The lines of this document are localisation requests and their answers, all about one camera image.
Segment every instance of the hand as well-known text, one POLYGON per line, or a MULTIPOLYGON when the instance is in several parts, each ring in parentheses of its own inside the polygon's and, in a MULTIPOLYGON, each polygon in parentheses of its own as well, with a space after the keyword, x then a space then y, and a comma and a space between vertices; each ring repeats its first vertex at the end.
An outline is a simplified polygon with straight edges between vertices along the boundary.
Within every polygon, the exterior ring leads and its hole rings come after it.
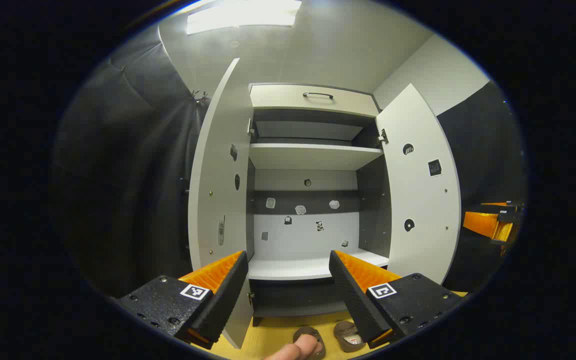
POLYGON ((316 337, 303 333, 294 344, 285 344, 279 351, 266 356, 263 360, 305 360, 312 353, 318 353, 323 349, 324 346, 316 337))

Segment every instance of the drawer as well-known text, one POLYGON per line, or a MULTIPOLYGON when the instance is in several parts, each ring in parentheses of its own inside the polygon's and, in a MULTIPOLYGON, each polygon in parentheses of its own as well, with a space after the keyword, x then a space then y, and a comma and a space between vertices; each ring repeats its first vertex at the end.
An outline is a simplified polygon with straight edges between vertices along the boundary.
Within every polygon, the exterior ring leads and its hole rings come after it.
POLYGON ((252 84, 250 99, 254 109, 318 110, 366 117, 379 114, 372 95, 325 86, 252 84))

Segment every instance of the shoe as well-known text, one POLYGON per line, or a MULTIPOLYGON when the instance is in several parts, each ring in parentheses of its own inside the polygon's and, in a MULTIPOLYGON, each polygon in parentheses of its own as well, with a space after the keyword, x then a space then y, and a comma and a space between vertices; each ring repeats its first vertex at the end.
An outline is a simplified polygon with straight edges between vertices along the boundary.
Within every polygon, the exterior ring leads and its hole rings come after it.
POLYGON ((302 326, 295 331, 294 335, 292 336, 292 342, 296 342, 299 337, 303 334, 313 335, 317 339, 318 342, 321 343, 322 349, 319 352, 311 353, 310 356, 306 358, 306 360, 320 360, 326 356, 326 345, 322 340, 322 335, 317 329, 310 327, 310 326, 302 326))
POLYGON ((334 326, 333 333, 339 346, 341 346, 341 350, 345 353, 352 353, 366 346, 366 343, 359 336, 357 326, 350 321, 340 321, 334 326))

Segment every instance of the wooden floor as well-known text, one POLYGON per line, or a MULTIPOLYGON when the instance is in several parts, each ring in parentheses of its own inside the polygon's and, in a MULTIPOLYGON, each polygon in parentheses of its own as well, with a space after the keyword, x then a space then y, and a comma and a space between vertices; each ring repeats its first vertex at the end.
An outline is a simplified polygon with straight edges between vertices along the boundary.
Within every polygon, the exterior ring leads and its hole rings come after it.
MULTIPOLYGON (((453 292, 459 296, 466 295, 466 292, 453 292)), ((264 317, 259 326, 253 327, 252 324, 248 326, 242 349, 233 348, 222 335, 209 352, 233 360, 260 360, 278 351, 285 344, 292 343, 293 334, 301 326, 312 326, 321 334, 326 346, 326 360, 352 359, 386 346, 384 344, 371 350, 366 345, 359 351, 343 352, 333 335, 333 328, 340 321, 352 321, 352 318, 347 311, 314 316, 264 317)))

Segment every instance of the cabinet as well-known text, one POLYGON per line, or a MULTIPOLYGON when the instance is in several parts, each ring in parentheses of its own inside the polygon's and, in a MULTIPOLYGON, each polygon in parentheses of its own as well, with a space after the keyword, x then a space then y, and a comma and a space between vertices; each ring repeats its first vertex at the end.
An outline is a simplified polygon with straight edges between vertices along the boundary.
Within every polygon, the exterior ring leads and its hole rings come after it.
POLYGON ((419 92, 410 84, 380 111, 358 91, 251 84, 238 61, 199 133, 188 205, 193 269, 248 253, 228 341, 241 346, 254 315, 340 310, 331 250, 441 283, 457 247, 460 190, 448 141, 419 92), (268 293, 251 299, 251 286, 268 293), (277 305, 270 292, 282 291, 304 295, 277 305))

